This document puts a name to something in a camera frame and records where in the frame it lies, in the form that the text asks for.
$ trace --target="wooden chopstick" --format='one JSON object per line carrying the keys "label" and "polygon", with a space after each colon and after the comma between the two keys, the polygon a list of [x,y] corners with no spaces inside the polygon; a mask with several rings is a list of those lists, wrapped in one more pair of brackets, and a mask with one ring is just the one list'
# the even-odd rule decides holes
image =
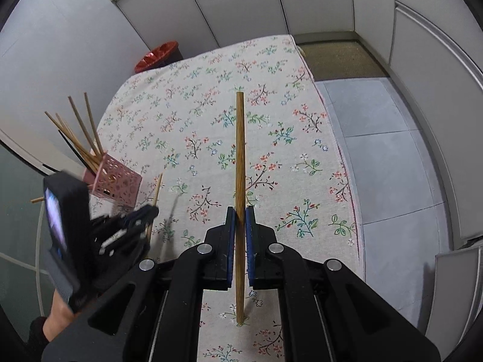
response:
{"label": "wooden chopstick", "polygon": [[45,112],[45,114],[47,115],[47,117],[49,117],[50,121],[52,121],[55,124],[55,126],[60,131],[62,131],[62,133],[64,133],[64,135],[66,135],[66,137],[70,141],[72,141],[72,143],[76,146],[76,148],[80,152],[84,153],[86,157],[89,158],[95,165],[98,165],[98,162],[99,162],[98,159],[94,157],[91,153],[89,153],[89,151],[82,146],[82,144],[79,142],[79,139],[75,137],[74,133],[67,126],[66,122],[63,121],[58,114],[56,114],[56,116],[60,119],[59,122],[57,122],[47,111]]}
{"label": "wooden chopstick", "polygon": [[[159,195],[159,188],[161,187],[161,181],[163,181],[163,173],[159,175],[158,182],[156,183],[154,198],[153,198],[153,202],[151,203],[152,206],[155,206],[156,203],[158,202],[158,195]],[[148,240],[148,242],[151,241],[152,231],[153,231],[153,224],[151,223],[146,228],[146,239]]]}
{"label": "wooden chopstick", "polygon": [[[94,185],[88,185],[88,189],[92,189]],[[35,204],[35,203],[40,203],[41,201],[44,201],[45,200],[45,197],[37,197],[36,199],[32,199],[30,202],[32,204]]]}
{"label": "wooden chopstick", "polygon": [[92,131],[94,132],[94,138],[96,139],[97,147],[99,148],[99,152],[103,154],[104,150],[102,149],[101,140],[99,139],[99,135],[97,134],[96,125],[94,124],[94,118],[92,117],[92,111],[90,109],[88,93],[84,93],[84,100],[85,100],[85,107],[87,107],[88,109],[88,115],[91,122]]}
{"label": "wooden chopstick", "polygon": [[76,155],[76,157],[81,161],[81,163],[85,166],[85,168],[87,170],[89,170],[92,174],[96,175],[96,173],[94,172],[94,170],[92,170],[91,166],[89,166],[87,164],[87,162],[85,161],[85,159],[83,157],[81,157],[81,155],[79,154],[79,152],[76,151],[76,149],[72,146],[72,144],[70,143],[69,140],[67,140],[66,136],[64,136],[64,134],[59,131],[60,135],[62,136],[62,138],[64,139],[64,141],[67,143],[67,145],[69,146],[69,148],[72,150],[72,152]]}
{"label": "wooden chopstick", "polygon": [[74,138],[75,142],[73,145],[79,149],[81,147],[81,156],[85,159],[85,161],[91,165],[92,169],[94,170],[95,173],[97,173],[98,166],[100,165],[99,159],[97,159],[93,154],[91,154],[88,150],[86,150],[84,147],[82,147],[79,139],[75,136],[73,133],[72,129],[67,125],[67,123],[64,120],[62,121],[62,125],[67,129],[67,131],[72,135]]}
{"label": "wooden chopstick", "polygon": [[96,157],[99,159],[99,162],[101,162],[102,161],[101,153],[99,152],[99,150],[95,146],[94,142],[92,141],[91,136],[89,136],[88,130],[85,128],[84,122],[82,121],[82,118],[79,114],[79,111],[75,107],[75,104],[74,104],[74,101],[72,100],[72,97],[69,95],[68,98],[69,98],[69,102],[71,103],[72,110],[74,111],[75,117],[77,118],[77,121],[79,122],[79,125],[81,126],[81,129],[84,132],[85,138],[88,140],[89,145],[94,150],[94,153],[96,154]]}
{"label": "wooden chopstick", "polygon": [[235,291],[237,324],[242,325],[245,304],[245,102],[237,92],[237,136],[235,157]]}

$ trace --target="small screen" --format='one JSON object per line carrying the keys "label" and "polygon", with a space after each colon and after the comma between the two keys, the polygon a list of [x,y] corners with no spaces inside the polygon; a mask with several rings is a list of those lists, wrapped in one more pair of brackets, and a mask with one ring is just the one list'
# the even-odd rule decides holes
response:
{"label": "small screen", "polygon": [[49,189],[45,190],[45,202],[47,203],[47,218],[49,219],[50,230],[64,250],[67,251],[67,244],[62,229],[59,201]]}

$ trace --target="pink plastic basket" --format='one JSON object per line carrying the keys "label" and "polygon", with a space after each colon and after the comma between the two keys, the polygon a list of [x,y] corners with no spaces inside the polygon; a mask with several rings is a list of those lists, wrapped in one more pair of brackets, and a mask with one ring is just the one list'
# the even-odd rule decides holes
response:
{"label": "pink plastic basket", "polygon": [[115,160],[107,153],[102,157],[96,176],[85,170],[83,181],[93,185],[91,194],[131,208],[136,206],[136,199],[141,185],[140,174]]}

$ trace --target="human hand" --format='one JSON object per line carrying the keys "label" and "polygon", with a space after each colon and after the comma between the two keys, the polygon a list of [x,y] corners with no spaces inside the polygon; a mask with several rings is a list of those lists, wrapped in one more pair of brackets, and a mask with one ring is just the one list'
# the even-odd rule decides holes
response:
{"label": "human hand", "polygon": [[51,342],[58,334],[66,329],[78,315],[79,313],[72,313],[60,294],[55,290],[49,317],[47,317],[47,320],[45,320],[45,323],[43,324],[43,334],[47,340]]}

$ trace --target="black sleeve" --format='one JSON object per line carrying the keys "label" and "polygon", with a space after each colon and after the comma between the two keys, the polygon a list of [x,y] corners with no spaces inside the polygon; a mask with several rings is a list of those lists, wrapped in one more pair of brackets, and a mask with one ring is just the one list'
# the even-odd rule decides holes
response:
{"label": "black sleeve", "polygon": [[30,324],[27,348],[36,362],[40,362],[43,349],[49,344],[49,341],[43,334],[43,323],[45,323],[46,319],[47,317],[37,317],[33,320],[32,324]]}

